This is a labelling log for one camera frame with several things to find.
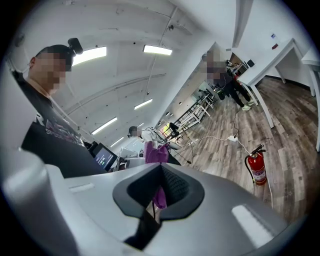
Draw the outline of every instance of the gray plastic surface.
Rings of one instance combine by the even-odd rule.
[[[4,196],[27,233],[49,255],[145,255],[115,239],[83,211],[59,168],[44,166],[25,151],[0,148],[0,156]]]
[[[104,230],[124,240],[132,236],[138,219],[125,216],[112,199],[111,192],[121,180],[147,167],[149,163],[123,171],[88,177],[68,178],[68,187],[93,184],[75,193],[83,210]],[[241,255],[255,250],[231,210],[245,205],[258,216],[273,235],[287,226],[270,207],[232,181],[174,164],[177,170],[196,178],[204,187],[204,200],[198,209],[182,220],[164,221],[144,252],[150,255]]]
[[[139,220],[125,216],[112,198],[114,186],[147,167],[63,179],[53,165],[44,166],[28,152],[1,150],[1,187],[9,205],[30,236],[51,255],[243,255],[255,251],[232,215],[245,205],[278,235],[287,224],[263,202],[235,183],[178,165],[201,182],[203,202],[189,217],[164,221],[143,252],[122,241]]]
[[[36,114],[4,62],[0,67],[0,146],[21,147]]]

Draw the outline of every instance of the red fire extinguisher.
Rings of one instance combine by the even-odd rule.
[[[251,175],[252,182],[259,186],[265,184],[267,181],[263,155],[263,152],[266,152],[266,150],[262,149],[263,147],[263,144],[259,145],[254,151],[251,152],[251,154],[247,155],[244,159],[245,166]],[[251,171],[247,165],[247,159],[251,167]]]

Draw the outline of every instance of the wooden floor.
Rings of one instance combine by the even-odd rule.
[[[289,223],[307,213],[320,188],[320,154],[316,152],[318,112],[316,98],[310,91],[265,77],[257,87],[269,108],[274,128],[270,128],[261,105],[250,111],[240,110],[235,126],[238,139],[249,152],[264,144],[264,161],[273,195],[273,208]],[[211,117],[187,130],[191,140],[205,136],[226,139],[235,135],[235,113],[240,107],[231,99],[218,101]],[[180,145],[188,143],[184,136]],[[192,160],[192,148],[185,146],[181,155]],[[198,171],[227,178],[239,184],[271,206],[268,183],[253,185],[244,159],[248,155],[237,142],[205,138],[193,144],[196,156],[188,164],[181,156],[175,158],[183,165]]]

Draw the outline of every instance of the black t-shirt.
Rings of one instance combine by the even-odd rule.
[[[64,178],[104,174],[83,141],[53,108],[51,101],[24,79],[17,82],[37,110],[22,148],[38,155],[45,164],[60,168]]]

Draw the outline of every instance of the person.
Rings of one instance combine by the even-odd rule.
[[[163,145],[167,142],[166,138],[157,132],[156,129],[147,128],[145,130],[141,130],[137,126],[131,126],[128,131],[128,137],[137,137],[140,139],[142,143],[152,142],[152,147],[157,149],[159,145]],[[171,153],[168,151],[168,163],[181,165],[177,159],[175,159]]]
[[[25,80],[21,73],[14,77],[25,96],[37,110],[22,143],[22,148],[38,155],[45,164],[60,168],[64,178],[103,174],[79,135],[54,109],[50,97],[65,82],[71,71],[73,55],[65,45],[42,49],[29,62]]]
[[[247,91],[227,73],[226,62],[214,61],[212,54],[210,56],[204,54],[202,60],[207,62],[207,81],[222,89],[227,96],[230,95],[243,111],[250,110],[255,102],[250,98]],[[247,104],[243,104],[237,91],[243,95]]]

